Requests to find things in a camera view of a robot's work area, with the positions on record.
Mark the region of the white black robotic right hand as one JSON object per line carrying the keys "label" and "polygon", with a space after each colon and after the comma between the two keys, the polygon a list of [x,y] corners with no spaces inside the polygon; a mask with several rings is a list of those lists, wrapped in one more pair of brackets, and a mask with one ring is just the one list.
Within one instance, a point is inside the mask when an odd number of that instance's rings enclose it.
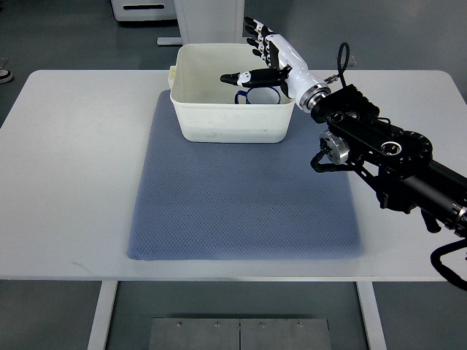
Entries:
{"label": "white black robotic right hand", "polygon": [[244,22],[252,54],[266,68],[223,74],[221,82],[243,88],[279,87],[305,112],[311,112],[317,102],[331,94],[328,83],[310,73],[305,60],[283,36],[251,17]]}

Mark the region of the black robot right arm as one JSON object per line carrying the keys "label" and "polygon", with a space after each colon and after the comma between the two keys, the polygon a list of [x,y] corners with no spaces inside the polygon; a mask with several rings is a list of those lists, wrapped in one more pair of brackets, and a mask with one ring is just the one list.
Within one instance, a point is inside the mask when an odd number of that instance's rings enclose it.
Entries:
{"label": "black robot right arm", "polygon": [[453,230],[459,241],[431,253],[431,265],[450,284],[466,280],[442,261],[466,247],[466,178],[433,159],[430,140],[379,116],[354,85],[318,93],[306,103],[316,123],[328,128],[311,167],[318,173],[353,171],[375,192],[383,209],[409,214],[420,208],[427,230]]}

